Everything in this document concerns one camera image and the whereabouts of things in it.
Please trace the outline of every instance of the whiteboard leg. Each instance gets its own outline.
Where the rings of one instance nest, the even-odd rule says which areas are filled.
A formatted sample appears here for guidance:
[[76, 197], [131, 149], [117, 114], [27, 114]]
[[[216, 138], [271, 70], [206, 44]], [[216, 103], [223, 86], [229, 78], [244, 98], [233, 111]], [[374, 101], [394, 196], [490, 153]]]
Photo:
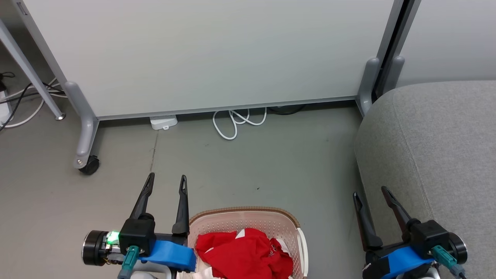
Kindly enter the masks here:
[[405, 64], [404, 57], [396, 56], [393, 58], [393, 60], [391, 61], [389, 72], [387, 73], [384, 87], [382, 89], [382, 94], [385, 94], [396, 88], [396, 84], [398, 82], [398, 79], [400, 78], [401, 69], [403, 68], [403, 64]]
[[73, 105], [81, 118], [81, 135], [79, 136], [76, 158], [73, 163], [74, 168], [81, 170], [86, 166], [90, 157], [91, 147], [100, 121], [96, 118], [77, 83], [68, 81], [65, 83], [65, 89], [71, 95]]
[[379, 58], [370, 58], [365, 64], [364, 75], [357, 93], [357, 105], [362, 116], [365, 116], [372, 105], [372, 90], [380, 67]]
[[7, 27], [5, 26], [5, 24], [1, 19], [0, 19], [0, 41], [2, 41], [2, 43], [5, 45], [7, 50], [10, 52], [10, 55], [12, 55], [12, 57], [17, 62], [17, 64], [19, 64], [19, 66], [24, 71], [24, 73], [31, 81], [31, 83], [34, 85], [36, 90], [38, 90], [38, 93], [40, 93], [45, 103], [55, 114], [55, 119], [56, 120], [64, 119], [65, 114], [63, 114], [60, 111], [59, 107], [56, 105], [56, 103], [48, 93], [47, 89], [41, 82], [38, 75], [36, 75], [36, 72], [34, 71], [33, 67], [31, 66], [31, 64], [29, 64], [28, 60], [22, 53], [17, 43], [14, 41], [14, 38], [12, 38], [12, 35], [9, 33]]

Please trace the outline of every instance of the power strip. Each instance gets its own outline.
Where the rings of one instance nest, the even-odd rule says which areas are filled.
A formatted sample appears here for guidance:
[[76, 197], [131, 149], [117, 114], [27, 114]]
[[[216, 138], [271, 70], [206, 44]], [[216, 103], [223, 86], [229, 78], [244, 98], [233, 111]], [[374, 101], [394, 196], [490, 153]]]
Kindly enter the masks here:
[[175, 115], [153, 116], [150, 117], [150, 123], [154, 130], [168, 130], [178, 123], [178, 119]]
[[[7, 97], [6, 91], [0, 91], [0, 99]], [[3, 124], [7, 122], [8, 118], [12, 114], [12, 108], [10, 107], [10, 102], [0, 104], [0, 123]]]

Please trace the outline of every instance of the laundry basket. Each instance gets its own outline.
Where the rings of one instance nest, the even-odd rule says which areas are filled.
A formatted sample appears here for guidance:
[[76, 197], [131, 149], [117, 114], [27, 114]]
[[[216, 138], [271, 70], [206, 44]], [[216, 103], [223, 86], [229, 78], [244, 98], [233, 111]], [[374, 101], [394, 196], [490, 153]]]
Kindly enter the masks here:
[[[263, 231], [268, 238], [284, 240], [293, 259], [294, 279], [306, 279], [309, 270], [309, 258], [305, 235], [300, 224], [289, 212], [266, 207], [224, 208], [201, 212], [189, 221], [188, 246], [195, 248], [198, 235], [209, 232], [241, 231], [254, 228]], [[182, 273], [182, 279], [192, 278]]]

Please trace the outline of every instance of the wire bundle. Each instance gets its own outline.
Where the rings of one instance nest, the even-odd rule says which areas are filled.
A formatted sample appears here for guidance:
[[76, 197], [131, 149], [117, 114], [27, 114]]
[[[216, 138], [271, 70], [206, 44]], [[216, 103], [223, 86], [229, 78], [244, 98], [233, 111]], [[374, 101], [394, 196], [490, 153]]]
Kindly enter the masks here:
[[[60, 93], [64, 93], [64, 91], [55, 88], [55, 86], [60, 85], [60, 83], [53, 84], [55, 82], [55, 80], [57, 80], [57, 78], [52, 79], [52, 81], [50, 81], [49, 84], [46, 84], [46, 83], [43, 83], [43, 84], [47, 87], [48, 92], [51, 92], [50, 95], [55, 96], [55, 97], [60, 97], [60, 98], [67, 98], [67, 96], [60, 95]], [[29, 116], [28, 118], [26, 118], [25, 120], [23, 120], [23, 121], [21, 121], [19, 123], [15, 123], [15, 124], [12, 124], [12, 125], [7, 125], [10, 122], [10, 120], [12, 120], [12, 117], [14, 117], [14, 114], [17, 111], [17, 108], [19, 107], [19, 104], [20, 104], [22, 98], [27, 97], [27, 96], [32, 96], [32, 95], [39, 94], [38, 92], [35, 92], [35, 93], [30, 93], [30, 94], [27, 94], [26, 95], [25, 94], [26, 91], [28, 89], [30, 89], [30, 88], [34, 88], [34, 86], [32, 86], [32, 83], [28, 84], [26, 86], [26, 88], [24, 88], [24, 90], [21, 90], [21, 91], [19, 91], [17, 93], [14, 93], [14, 94], [9, 95], [9, 96], [7, 96], [7, 97], [5, 97], [3, 99], [0, 99], [0, 104], [18, 100], [17, 103], [16, 103], [16, 105], [15, 105], [15, 107], [14, 107], [14, 110], [10, 114], [10, 117], [7, 119], [7, 121], [5, 123], [0, 123], [0, 125], [1, 125], [0, 131], [2, 131], [4, 128], [13, 128], [13, 127], [18, 127], [18, 126], [21, 126], [22, 124], [25, 124], [26, 122], [30, 121], [41, 110], [41, 108], [43, 107], [43, 104], [45, 103], [45, 101], [43, 99], [41, 100], [41, 103], [38, 106], [38, 108], [35, 110], [35, 112], [33, 114], [31, 114], [31, 116]]]
[[[234, 110], [229, 110], [229, 116], [231, 117], [231, 120], [233, 122], [233, 125], [234, 125], [234, 136], [232, 137], [227, 137], [225, 136], [220, 130], [219, 130], [219, 127], [217, 127], [217, 124], [215, 123], [215, 116], [217, 115], [218, 111], [214, 112], [214, 116], [212, 117], [212, 122], [214, 123], [214, 127], [215, 129], [217, 130], [217, 132], [219, 133], [219, 135], [223, 138], [225, 138], [226, 140], [234, 140], [237, 136], [238, 136], [238, 125], [242, 125], [244, 123], [248, 123], [248, 124], [251, 124], [253, 126], [260, 126], [262, 125], [264, 122], [265, 122], [265, 118], [267, 117], [267, 108], [265, 108], [265, 111], [263, 113], [263, 119], [260, 123], [254, 123], [250, 120], [248, 120], [249, 118], [249, 109], [248, 109], [248, 115], [245, 117], [243, 117], [241, 114], [237, 113], [236, 111]], [[234, 119], [234, 115], [235, 114], [236, 116], [238, 116], [239, 118], [242, 119], [241, 122], [238, 122]]]

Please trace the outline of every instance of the gray chair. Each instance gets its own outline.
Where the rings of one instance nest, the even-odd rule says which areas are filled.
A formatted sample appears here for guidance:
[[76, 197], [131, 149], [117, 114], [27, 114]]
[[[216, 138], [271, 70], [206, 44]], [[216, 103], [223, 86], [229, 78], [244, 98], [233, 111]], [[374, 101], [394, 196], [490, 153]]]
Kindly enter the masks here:
[[496, 278], [496, 81], [388, 92], [365, 116], [355, 154], [385, 244], [401, 241], [401, 232], [383, 185], [412, 217], [434, 219], [464, 240], [469, 278]]

